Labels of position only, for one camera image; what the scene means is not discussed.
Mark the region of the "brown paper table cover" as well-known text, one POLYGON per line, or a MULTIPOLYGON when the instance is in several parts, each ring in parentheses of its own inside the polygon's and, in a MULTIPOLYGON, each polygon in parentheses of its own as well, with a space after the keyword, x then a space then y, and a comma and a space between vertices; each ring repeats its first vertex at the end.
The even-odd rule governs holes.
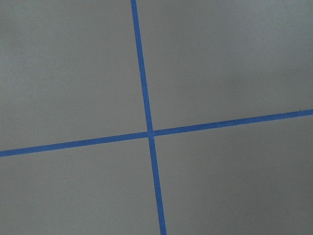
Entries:
POLYGON ((310 0, 3 0, 3 235, 310 235, 310 0))

